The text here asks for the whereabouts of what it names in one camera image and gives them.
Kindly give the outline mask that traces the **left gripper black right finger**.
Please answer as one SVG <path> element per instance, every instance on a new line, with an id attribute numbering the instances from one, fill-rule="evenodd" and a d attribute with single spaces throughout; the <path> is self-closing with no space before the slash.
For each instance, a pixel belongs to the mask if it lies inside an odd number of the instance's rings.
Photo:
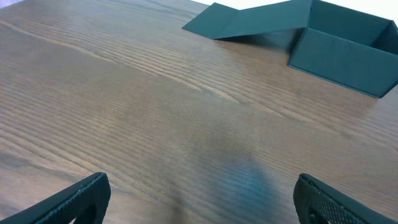
<path id="1" fill-rule="evenodd" d="M 397 224 L 309 174 L 299 175 L 293 199 L 301 224 Z"/>

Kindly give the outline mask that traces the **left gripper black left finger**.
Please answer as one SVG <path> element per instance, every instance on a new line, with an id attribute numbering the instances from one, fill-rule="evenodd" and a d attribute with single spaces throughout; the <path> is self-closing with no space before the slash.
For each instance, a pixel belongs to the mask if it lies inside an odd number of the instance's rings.
<path id="1" fill-rule="evenodd" d="M 97 172 L 1 224 L 102 224 L 110 197 L 108 176 Z"/>

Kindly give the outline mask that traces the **dark green box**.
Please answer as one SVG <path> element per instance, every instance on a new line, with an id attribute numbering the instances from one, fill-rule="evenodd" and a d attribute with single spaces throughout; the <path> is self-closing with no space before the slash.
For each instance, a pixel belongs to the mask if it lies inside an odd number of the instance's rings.
<path id="1" fill-rule="evenodd" d="M 183 29 L 213 40 L 253 40 L 290 32 L 288 66 L 375 98 L 397 85 L 393 20 L 317 0 L 249 9 L 213 3 Z"/>

